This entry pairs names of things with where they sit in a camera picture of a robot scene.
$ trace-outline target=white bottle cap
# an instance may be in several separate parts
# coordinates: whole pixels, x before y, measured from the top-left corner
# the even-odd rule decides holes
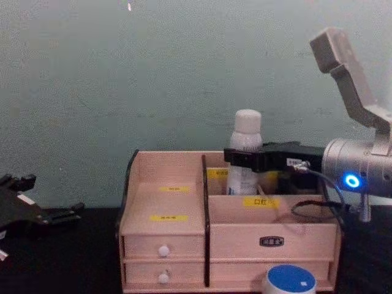
[[[238,110],[235,114],[235,131],[244,134],[260,133],[262,115],[251,109]]]

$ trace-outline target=drawer knob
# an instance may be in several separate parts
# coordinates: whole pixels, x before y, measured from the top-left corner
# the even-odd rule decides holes
[[[167,257],[170,254],[170,249],[169,249],[169,247],[167,247],[167,245],[162,245],[158,249],[158,253],[159,253],[159,256],[161,256],[161,257]]]
[[[169,283],[169,274],[168,274],[167,271],[164,271],[162,274],[159,275],[158,282],[160,284],[167,284],[167,283]]]

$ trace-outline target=blue and white container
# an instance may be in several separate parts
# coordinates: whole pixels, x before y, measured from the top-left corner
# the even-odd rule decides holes
[[[316,280],[304,268],[278,265],[267,272],[263,294],[315,294]]]

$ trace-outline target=gray robot arm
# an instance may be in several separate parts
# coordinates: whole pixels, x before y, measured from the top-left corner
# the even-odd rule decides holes
[[[343,30],[327,28],[310,45],[321,72],[335,79],[349,116],[375,128],[374,142],[331,141],[322,162],[322,172],[335,179],[341,189],[361,193],[360,218],[370,221],[368,194],[392,197],[392,113],[373,97]]]

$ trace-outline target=blue indicator light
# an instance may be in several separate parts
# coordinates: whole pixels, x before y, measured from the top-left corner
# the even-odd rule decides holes
[[[345,176],[344,182],[351,188],[358,188],[361,184],[360,179],[355,175]]]

